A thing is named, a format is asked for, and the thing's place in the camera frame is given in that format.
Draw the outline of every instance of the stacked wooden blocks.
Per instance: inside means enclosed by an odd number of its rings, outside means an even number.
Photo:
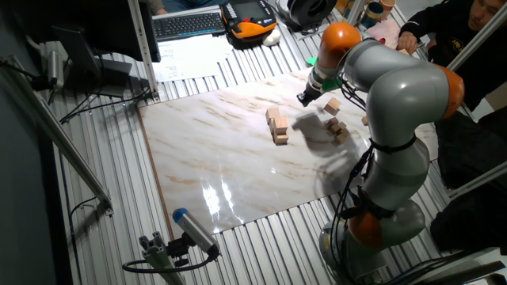
[[[280,145],[287,143],[287,118],[280,115],[280,110],[278,110],[278,108],[269,108],[268,111],[266,111],[266,121],[268,122],[269,130],[273,135],[275,144]]]
[[[335,98],[331,98],[331,100],[327,102],[326,107],[324,107],[324,111],[333,116],[336,116],[338,111],[340,111],[340,105],[340,101]],[[350,132],[347,130],[347,125],[344,122],[339,122],[336,117],[333,117],[327,121],[327,127],[330,129],[333,135],[336,135],[336,141],[338,143],[343,143],[350,135]]]

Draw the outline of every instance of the orange device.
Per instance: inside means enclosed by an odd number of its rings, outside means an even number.
[[[261,39],[276,26],[275,13],[263,0],[233,0],[220,8],[227,32],[244,41]]]

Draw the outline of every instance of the metal rail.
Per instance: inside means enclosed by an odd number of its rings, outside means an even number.
[[[459,67],[484,43],[491,34],[507,21],[507,5],[503,5],[490,22],[467,44],[467,46],[449,63],[448,69],[458,70]]]
[[[14,100],[20,107],[36,119],[37,123],[42,126],[51,140],[72,164],[79,176],[85,181],[88,187],[90,187],[90,190],[104,204],[106,209],[108,209],[107,213],[112,214],[111,198],[109,197],[108,191],[101,185],[88,164],[86,164],[85,160],[72,143],[71,138],[65,133],[62,125],[55,118],[48,104],[46,104],[46,101],[32,90],[32,87],[23,74],[8,68],[0,69],[0,74],[11,83],[10,87],[17,94]]]
[[[359,21],[359,15],[363,12],[363,7],[366,0],[356,0],[354,2],[354,6],[350,10],[349,17],[347,18],[347,23],[355,26],[357,21]]]
[[[153,97],[158,99],[157,80],[155,79],[153,63],[151,62],[150,47],[148,46],[146,32],[144,31],[143,18],[141,17],[141,10],[139,8],[139,0],[128,0],[128,6],[132,15],[132,21],[134,22],[135,35],[137,36],[139,49],[141,50],[141,56],[143,57],[144,70],[148,77],[150,91],[153,94]]]
[[[472,180],[472,181],[466,183],[465,185],[457,188],[456,190],[452,191],[452,193],[449,194],[449,198],[455,199],[456,197],[466,194],[481,185],[484,185],[494,179],[499,178],[500,176],[502,176],[506,173],[507,173],[507,161],[500,164],[499,166],[493,168],[492,170],[488,171],[487,173],[484,173],[480,177],[477,177],[474,180]]]

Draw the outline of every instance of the pink object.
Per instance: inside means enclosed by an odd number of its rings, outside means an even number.
[[[386,39],[387,46],[398,42],[399,31],[398,24],[393,19],[387,19],[366,30],[375,40]]]

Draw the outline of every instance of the gray robotic arm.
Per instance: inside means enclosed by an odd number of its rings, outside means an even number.
[[[334,80],[343,62],[348,82],[368,92],[366,114],[375,151],[358,198],[362,207],[349,217],[348,229],[328,224],[319,238],[326,262],[338,266],[334,257],[345,253],[338,262],[357,278],[380,266],[380,251],[424,228],[421,208],[410,197],[425,181],[429,152],[414,131],[452,115],[463,101],[464,86],[452,71],[374,40],[360,42],[354,31],[337,23],[324,32],[317,64],[298,99],[307,105],[320,97],[323,82]],[[330,241],[332,229],[336,241]]]

